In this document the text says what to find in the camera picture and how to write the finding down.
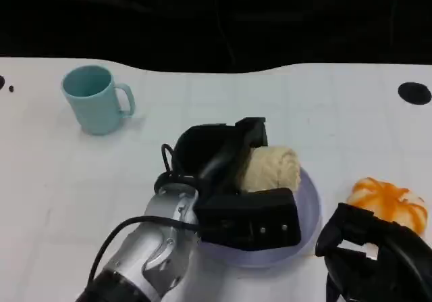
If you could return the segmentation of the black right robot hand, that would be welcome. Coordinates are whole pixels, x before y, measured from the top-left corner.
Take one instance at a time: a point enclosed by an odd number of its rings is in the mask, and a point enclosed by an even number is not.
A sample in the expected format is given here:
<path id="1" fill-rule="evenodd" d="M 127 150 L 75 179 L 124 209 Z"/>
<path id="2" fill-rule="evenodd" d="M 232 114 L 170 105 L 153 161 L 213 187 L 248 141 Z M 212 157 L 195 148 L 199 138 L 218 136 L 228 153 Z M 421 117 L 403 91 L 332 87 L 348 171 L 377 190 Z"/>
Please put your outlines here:
<path id="1" fill-rule="evenodd" d="M 413 230 L 339 203 L 315 246 L 327 301 L 430 301 L 431 248 Z"/>

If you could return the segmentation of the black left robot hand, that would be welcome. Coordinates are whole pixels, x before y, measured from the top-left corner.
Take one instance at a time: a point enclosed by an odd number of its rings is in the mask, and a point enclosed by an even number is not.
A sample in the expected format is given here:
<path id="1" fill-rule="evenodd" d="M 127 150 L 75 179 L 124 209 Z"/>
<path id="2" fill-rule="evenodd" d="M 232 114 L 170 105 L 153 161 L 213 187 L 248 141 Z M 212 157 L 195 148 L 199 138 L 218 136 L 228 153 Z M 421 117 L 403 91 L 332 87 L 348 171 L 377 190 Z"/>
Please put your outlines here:
<path id="1" fill-rule="evenodd" d="M 235 195 L 252 149 L 267 146 L 264 117 L 233 125 L 202 124 L 185 131 L 173 150 L 173 172 L 192 181 L 201 197 Z"/>

